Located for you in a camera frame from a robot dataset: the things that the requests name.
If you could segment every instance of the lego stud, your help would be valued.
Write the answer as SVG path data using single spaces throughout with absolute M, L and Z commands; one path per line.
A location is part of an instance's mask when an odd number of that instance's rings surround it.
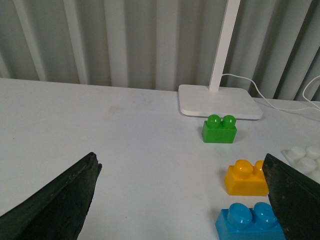
M 288 151 L 288 157 L 291 158 L 293 161 L 297 161 L 298 159 L 303 158 L 306 155 L 306 151 L 299 146 L 293 146 Z
M 309 174 L 317 167 L 318 164 L 315 162 L 315 160 L 309 157 L 303 157 L 296 163 L 296 169 L 303 174 Z
M 252 214 L 245 205 L 233 203 L 229 207 L 227 220 L 235 229 L 243 230 L 252 222 Z
M 238 176 L 241 179 L 247 179 L 250 177 L 251 173 L 253 172 L 254 167 L 251 163 L 245 159 L 240 159 L 235 162 L 233 174 Z
M 256 175 L 257 178 L 265 179 L 264 172 L 262 171 L 262 165 L 264 164 L 263 160 L 256 161 L 253 167 L 253 174 Z
M 257 202 L 254 205 L 252 214 L 255 224 L 262 229 L 270 229 L 277 224 L 277 218 L 272 207 L 265 202 Z
M 310 178 L 317 183 L 320 183 L 320 170 L 314 170 L 310 173 Z
M 221 124 L 221 118 L 218 115 L 210 115 L 207 120 L 207 125 L 210 128 L 217 129 Z
M 308 146 L 306 149 L 306 157 L 311 159 L 320 158 L 320 149 L 315 146 Z
M 226 129 L 232 129 L 236 126 L 236 118 L 232 115 L 226 115 L 223 117 L 222 126 Z
M 318 164 L 318 166 L 320 167 L 320 157 L 317 158 L 316 160 L 314 160 L 316 162 L 316 164 Z

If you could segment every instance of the table surface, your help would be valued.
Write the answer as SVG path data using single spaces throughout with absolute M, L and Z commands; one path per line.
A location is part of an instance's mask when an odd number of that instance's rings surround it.
M 210 144 L 205 118 L 180 113 L 177 92 L 2 78 L 0 215 L 94 152 L 102 171 L 79 240 L 218 240 L 221 209 L 269 202 L 229 196 L 229 165 L 320 147 L 318 111 L 255 101 L 262 119 L 238 120 L 233 144 Z

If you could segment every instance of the white cable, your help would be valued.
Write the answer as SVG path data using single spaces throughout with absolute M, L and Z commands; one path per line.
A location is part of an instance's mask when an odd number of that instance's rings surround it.
M 282 111 L 301 111 L 301 110 L 305 110 L 305 109 L 315 109 L 315 110 L 320 111 L 320 107 L 319 107 L 318 105 L 316 105 L 315 103 L 313 103 L 312 101 L 310 101 L 309 99 L 307 99 L 307 98 L 305 97 L 305 90 L 307 89 L 307 87 L 308 87 L 314 80 L 316 80 L 317 78 L 320 78 L 320 75 L 317 76 L 317 77 L 315 77 L 314 79 L 312 79 L 312 80 L 309 82 L 309 84 L 304 88 L 303 93 L 302 93 L 302 96 L 304 97 L 304 99 L 306 99 L 308 102 L 310 102 L 310 103 L 312 103 L 313 105 L 315 105 L 316 108 L 312 106 L 312 107 L 305 107 L 305 108 L 300 108 L 300 109 L 284 109 L 284 108 L 278 108 L 278 107 L 273 106 L 273 105 L 265 98 L 265 96 L 262 95 L 262 93 L 259 91 L 256 83 L 255 83 L 252 79 L 250 79 L 250 78 L 247 78 L 247 77 L 244 77 L 244 76 L 238 76 L 238 75 L 234 75 L 234 74 L 230 74 L 230 73 L 222 74 L 222 76 L 233 76 L 233 77 L 236 77 L 236 78 L 249 80 L 250 82 L 253 83 L 253 85 L 254 85 L 256 91 L 258 92 L 258 94 L 259 94 L 271 107 L 273 107 L 274 109 L 282 110 Z
M 312 101 L 310 101 L 309 99 L 307 99 L 307 98 L 305 97 L 305 91 L 306 91 L 307 87 L 309 87 L 309 85 L 310 85 L 314 80 L 318 79 L 319 77 L 320 77 L 320 76 L 316 76 L 314 79 L 312 79 L 312 80 L 307 84 L 307 86 L 305 86 L 305 88 L 304 88 L 304 90 L 303 90 L 303 92 L 302 92 L 302 97 L 303 97 L 305 100 L 307 100 L 309 103 L 311 103 L 311 104 L 313 104 L 314 106 L 316 106 L 317 109 L 320 109 L 320 106 L 316 105 L 314 102 L 312 102 Z

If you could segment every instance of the white curtain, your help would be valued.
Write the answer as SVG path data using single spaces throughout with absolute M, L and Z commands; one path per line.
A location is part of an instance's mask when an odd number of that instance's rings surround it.
M 209 85 L 226 0 L 0 0 L 0 77 L 176 91 Z M 320 0 L 241 0 L 224 73 L 302 100 L 320 75 Z M 222 86 L 248 81 L 224 76 Z M 306 96 L 320 101 L 320 80 Z

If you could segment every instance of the toy building block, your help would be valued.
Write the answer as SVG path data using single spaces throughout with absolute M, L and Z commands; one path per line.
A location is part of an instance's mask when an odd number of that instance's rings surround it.
M 294 169 L 320 184 L 319 148 L 308 146 L 303 149 L 293 146 L 290 150 L 282 150 L 281 153 Z
M 226 115 L 221 118 L 218 115 L 210 115 L 204 121 L 202 138 L 205 143 L 211 144 L 232 144 L 237 133 L 236 118 Z
M 229 195 L 266 196 L 268 185 L 262 171 L 264 161 L 259 160 L 254 166 L 244 159 L 230 165 L 224 177 L 226 191 Z
M 256 203 L 254 208 L 233 203 L 221 210 L 215 227 L 220 240 L 285 240 L 271 206 L 265 202 Z

